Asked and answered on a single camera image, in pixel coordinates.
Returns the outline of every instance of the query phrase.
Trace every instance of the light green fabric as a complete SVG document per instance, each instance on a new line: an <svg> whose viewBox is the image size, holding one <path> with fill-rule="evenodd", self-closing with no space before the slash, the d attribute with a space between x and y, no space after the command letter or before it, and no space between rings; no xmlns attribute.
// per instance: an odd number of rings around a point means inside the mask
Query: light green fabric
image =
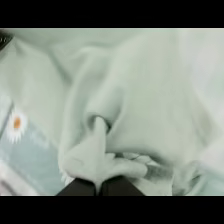
<svg viewBox="0 0 224 224"><path fill-rule="evenodd" d="M148 195L186 187L175 180L218 131L188 80L177 29L11 31L0 88L59 147L61 170L97 187L143 178ZM114 157L122 153L152 161Z"/></svg>

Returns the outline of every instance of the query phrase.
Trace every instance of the white daisy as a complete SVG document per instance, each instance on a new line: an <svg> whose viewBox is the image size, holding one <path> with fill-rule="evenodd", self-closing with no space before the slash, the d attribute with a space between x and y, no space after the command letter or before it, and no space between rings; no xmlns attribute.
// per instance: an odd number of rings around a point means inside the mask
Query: white daisy
<svg viewBox="0 0 224 224"><path fill-rule="evenodd" d="M27 125L27 117L19 109L14 109L6 128L9 141L11 141L11 143L18 142L25 133Z"/></svg>

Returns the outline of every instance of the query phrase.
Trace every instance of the garment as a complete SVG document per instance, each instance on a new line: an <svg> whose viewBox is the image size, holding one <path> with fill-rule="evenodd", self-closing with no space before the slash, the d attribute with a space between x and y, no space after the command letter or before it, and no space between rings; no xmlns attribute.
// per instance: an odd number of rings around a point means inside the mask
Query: garment
<svg viewBox="0 0 224 224"><path fill-rule="evenodd" d="M71 29L54 40L43 34L61 31L11 31L0 88L58 146L68 176L98 190L114 176L143 178L148 195L172 195L175 175L218 135L187 77L177 29Z"/></svg>

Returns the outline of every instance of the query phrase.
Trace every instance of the dark corner object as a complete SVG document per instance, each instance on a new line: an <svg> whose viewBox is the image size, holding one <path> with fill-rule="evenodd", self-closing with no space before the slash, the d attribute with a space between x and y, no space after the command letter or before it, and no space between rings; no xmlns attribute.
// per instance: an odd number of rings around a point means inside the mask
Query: dark corner object
<svg viewBox="0 0 224 224"><path fill-rule="evenodd" d="M0 51L12 40L12 35L0 30Z"/></svg>
<svg viewBox="0 0 224 224"><path fill-rule="evenodd" d="M93 183L75 179L56 196L97 196ZM125 177L115 177L105 181L98 196L144 196Z"/></svg>

